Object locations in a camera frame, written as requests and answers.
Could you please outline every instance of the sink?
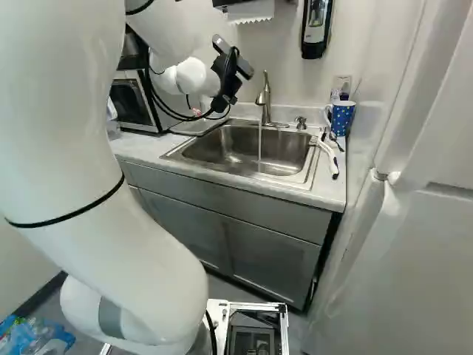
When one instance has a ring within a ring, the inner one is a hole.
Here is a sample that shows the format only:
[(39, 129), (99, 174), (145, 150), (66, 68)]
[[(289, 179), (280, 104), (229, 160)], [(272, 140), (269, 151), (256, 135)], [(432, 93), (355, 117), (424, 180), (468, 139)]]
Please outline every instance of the sink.
[(264, 128), (259, 164), (258, 137), (258, 126), (221, 126), (186, 147), (183, 156), (224, 165), (235, 172), (288, 176), (302, 170), (310, 148), (310, 135)]
[(262, 154), (258, 161), (258, 122), (231, 119), (202, 137), (186, 141), (161, 158), (310, 189), (319, 157), (319, 150), (309, 146), (311, 136), (297, 129), (262, 127)]

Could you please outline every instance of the polka dot mug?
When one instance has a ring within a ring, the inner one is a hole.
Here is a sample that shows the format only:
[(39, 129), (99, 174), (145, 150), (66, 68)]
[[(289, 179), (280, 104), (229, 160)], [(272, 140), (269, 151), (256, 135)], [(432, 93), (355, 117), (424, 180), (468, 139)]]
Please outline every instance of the polka dot mug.
[[(347, 135), (350, 124), (352, 123), (356, 103), (353, 101), (335, 101), (328, 104), (324, 109), (324, 118), (328, 126), (337, 137)], [(328, 113), (332, 114), (332, 121), (328, 118)]]

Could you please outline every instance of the wall-mounted soap dispenser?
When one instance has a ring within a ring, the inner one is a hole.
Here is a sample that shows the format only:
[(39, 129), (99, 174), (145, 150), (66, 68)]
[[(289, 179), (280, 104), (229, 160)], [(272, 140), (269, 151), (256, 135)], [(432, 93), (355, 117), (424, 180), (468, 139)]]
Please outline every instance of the wall-mounted soap dispenser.
[(333, 0), (304, 0), (302, 57), (321, 58), (327, 48)]

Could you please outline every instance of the water stream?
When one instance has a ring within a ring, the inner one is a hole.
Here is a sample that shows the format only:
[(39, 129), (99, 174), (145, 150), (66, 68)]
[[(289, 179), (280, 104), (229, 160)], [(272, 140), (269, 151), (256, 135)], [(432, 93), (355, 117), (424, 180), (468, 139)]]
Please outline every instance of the water stream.
[(259, 132), (258, 132), (258, 172), (261, 172), (262, 121), (263, 121), (263, 120), (259, 120)]

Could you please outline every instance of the floor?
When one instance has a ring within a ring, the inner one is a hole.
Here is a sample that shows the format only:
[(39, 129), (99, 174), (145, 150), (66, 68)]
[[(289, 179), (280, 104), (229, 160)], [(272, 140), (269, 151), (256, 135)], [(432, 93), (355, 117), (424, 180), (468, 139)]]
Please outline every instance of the floor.
[[(253, 294), (246, 289), (241, 289), (233, 283), (228, 283), (219, 277), (209, 274), (208, 284), (210, 298), (239, 302), (264, 302), (273, 301), (261, 298), (261, 294)], [(64, 318), (59, 305), (59, 292), (53, 294), (43, 305), (33, 314), (35, 317), (43, 317), (61, 323), (66, 329), (76, 336), (76, 343), (68, 351), (68, 355), (98, 355), (103, 344), (76, 331)], [(303, 314), (290, 311), (289, 315), (289, 349), (290, 355), (300, 355), (300, 342), (302, 332), (307, 324)], [(128, 352), (114, 348), (112, 355), (128, 355)]]

